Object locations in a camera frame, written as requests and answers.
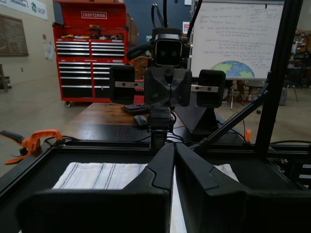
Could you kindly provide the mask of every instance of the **poster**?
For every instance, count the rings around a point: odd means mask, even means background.
[[[190,26],[190,22],[183,22],[183,34],[187,34],[188,33],[188,28]]]
[[[0,5],[48,20],[47,6],[38,0],[0,0]]]
[[[185,0],[185,5],[191,6],[191,2],[192,2],[192,0]]]

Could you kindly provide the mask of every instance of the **white towel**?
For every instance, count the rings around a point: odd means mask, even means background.
[[[123,189],[147,164],[70,163],[53,189]]]
[[[146,166],[147,164],[70,163],[53,189],[123,189]],[[238,181],[229,164],[215,167]],[[175,169],[170,233],[187,233],[178,194]]]

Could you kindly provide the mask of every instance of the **wooden table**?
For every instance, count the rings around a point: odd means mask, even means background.
[[[141,130],[135,125],[133,115],[122,110],[122,106],[115,103],[93,103],[70,121],[61,133],[82,140],[104,141],[136,141],[149,136],[147,130]],[[184,125],[177,117],[174,127],[180,126]],[[190,137],[189,131],[184,127],[174,129],[174,133]]]

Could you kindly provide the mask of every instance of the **black metal frame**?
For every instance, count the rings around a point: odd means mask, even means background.
[[[34,153],[30,154],[26,159],[12,168],[3,177],[0,178],[0,200],[6,194],[9,194],[11,188],[21,179],[27,177],[29,173],[48,159],[49,155],[55,151],[70,151],[72,153],[85,153],[92,151],[93,153],[105,152],[124,153],[124,154],[141,154],[142,156],[154,156],[158,150],[149,148],[149,142],[109,142],[96,140],[70,141],[65,146],[49,146],[44,143]],[[212,144],[207,150],[198,153],[202,157],[221,157],[221,158],[284,158],[284,159],[310,159],[311,147],[309,146],[290,146],[290,145],[271,145],[271,150],[265,156],[260,156],[256,152],[255,144],[236,145],[236,144]]]
[[[271,65],[271,72],[268,74],[267,84],[261,90],[259,97],[211,136],[203,139],[199,144],[192,146],[191,148],[194,149],[194,151],[198,152],[207,149],[207,147],[217,141],[265,102],[260,118],[255,151],[257,153],[267,153],[270,146],[278,104],[283,88],[285,71],[291,54],[302,2],[303,0],[286,0],[284,3]]]

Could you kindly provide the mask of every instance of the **table leg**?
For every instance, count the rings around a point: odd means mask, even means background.
[[[2,81],[2,84],[3,84],[4,92],[8,93],[8,85],[7,85],[7,83],[5,81],[5,78],[4,78],[4,73],[3,73],[2,65],[0,65],[0,76],[1,76],[1,81]]]

